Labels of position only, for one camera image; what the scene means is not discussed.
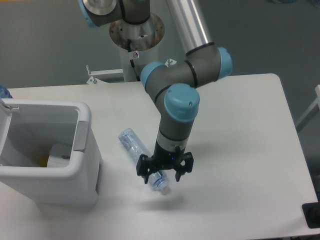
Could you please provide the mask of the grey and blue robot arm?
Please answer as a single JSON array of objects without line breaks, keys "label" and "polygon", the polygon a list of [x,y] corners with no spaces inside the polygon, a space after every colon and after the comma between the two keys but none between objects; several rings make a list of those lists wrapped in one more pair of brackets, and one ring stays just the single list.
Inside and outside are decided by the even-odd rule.
[{"label": "grey and blue robot arm", "polygon": [[134,52],[154,48],[164,32],[151,13],[150,2],[81,0],[78,4],[90,27],[110,24],[110,36],[127,51],[134,78],[142,83],[160,113],[154,153],[139,157],[137,175],[148,181],[153,173],[174,170],[175,179],[179,181],[192,171],[194,164],[192,154],[185,149],[199,110],[197,88],[232,72],[230,54],[213,42],[197,0],[169,0],[167,6],[186,59],[171,66],[153,61],[138,67]]}]

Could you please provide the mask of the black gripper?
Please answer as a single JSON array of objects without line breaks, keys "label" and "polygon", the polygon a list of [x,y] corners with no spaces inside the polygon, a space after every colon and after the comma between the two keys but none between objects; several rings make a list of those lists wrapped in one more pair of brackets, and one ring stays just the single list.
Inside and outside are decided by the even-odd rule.
[{"label": "black gripper", "polygon": [[193,164],[194,158],[191,152],[185,153],[185,149],[181,149],[180,146],[175,147],[173,151],[169,151],[156,142],[152,157],[148,157],[145,154],[139,156],[136,164],[136,173],[147,184],[150,175],[156,171],[174,169],[175,180],[179,182],[181,176],[192,172]]}]

